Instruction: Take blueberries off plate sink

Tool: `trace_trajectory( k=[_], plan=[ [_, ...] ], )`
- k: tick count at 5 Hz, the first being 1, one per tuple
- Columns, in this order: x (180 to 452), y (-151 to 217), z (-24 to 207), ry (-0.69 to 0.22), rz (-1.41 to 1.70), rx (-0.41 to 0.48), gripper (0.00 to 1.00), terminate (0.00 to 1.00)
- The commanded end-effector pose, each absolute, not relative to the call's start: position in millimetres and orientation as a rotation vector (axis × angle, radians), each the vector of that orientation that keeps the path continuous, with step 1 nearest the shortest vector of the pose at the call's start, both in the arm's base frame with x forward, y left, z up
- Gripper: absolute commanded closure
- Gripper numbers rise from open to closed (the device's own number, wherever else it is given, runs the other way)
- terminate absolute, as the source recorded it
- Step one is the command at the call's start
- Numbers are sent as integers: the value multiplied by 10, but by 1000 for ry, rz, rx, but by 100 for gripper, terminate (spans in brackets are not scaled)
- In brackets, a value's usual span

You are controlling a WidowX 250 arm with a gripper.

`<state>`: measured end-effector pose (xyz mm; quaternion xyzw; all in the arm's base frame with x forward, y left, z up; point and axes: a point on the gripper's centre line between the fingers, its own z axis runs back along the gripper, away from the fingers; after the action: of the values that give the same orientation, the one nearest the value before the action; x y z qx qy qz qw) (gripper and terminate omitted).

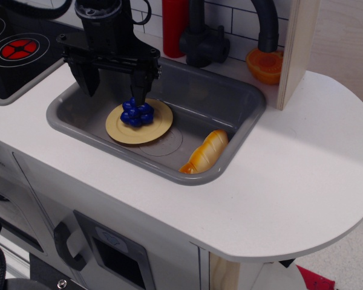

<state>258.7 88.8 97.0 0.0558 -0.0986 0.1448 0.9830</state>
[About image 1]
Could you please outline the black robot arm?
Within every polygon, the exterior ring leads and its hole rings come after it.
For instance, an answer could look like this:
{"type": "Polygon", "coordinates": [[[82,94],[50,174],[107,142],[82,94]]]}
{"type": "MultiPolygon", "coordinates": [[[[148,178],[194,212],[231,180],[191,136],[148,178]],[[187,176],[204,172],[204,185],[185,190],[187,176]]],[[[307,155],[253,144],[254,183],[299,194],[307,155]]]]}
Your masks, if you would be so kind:
{"type": "Polygon", "coordinates": [[[39,8],[19,1],[0,1],[0,5],[28,18],[48,20],[63,16],[74,5],[83,31],[60,34],[57,42],[64,49],[62,56],[77,84],[88,96],[99,87],[101,69],[117,71],[130,76],[131,94],[140,106],[153,81],[160,77],[160,51],[135,36],[137,22],[129,1],[65,1],[58,8],[39,8]]]}

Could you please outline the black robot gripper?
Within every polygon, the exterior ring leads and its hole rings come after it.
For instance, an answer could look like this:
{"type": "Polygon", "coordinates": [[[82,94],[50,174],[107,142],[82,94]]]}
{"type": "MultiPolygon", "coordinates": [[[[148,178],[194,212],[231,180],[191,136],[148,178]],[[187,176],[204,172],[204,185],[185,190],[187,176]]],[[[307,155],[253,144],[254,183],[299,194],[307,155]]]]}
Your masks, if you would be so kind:
{"type": "Polygon", "coordinates": [[[135,106],[145,103],[154,79],[161,75],[158,65],[160,51],[138,40],[135,25],[145,25],[152,16],[147,6],[146,18],[137,22],[131,13],[130,1],[76,1],[74,10],[82,21],[83,32],[59,36],[64,47],[64,60],[81,90],[92,97],[100,84],[99,67],[120,70],[128,65],[131,94],[135,106]]]}

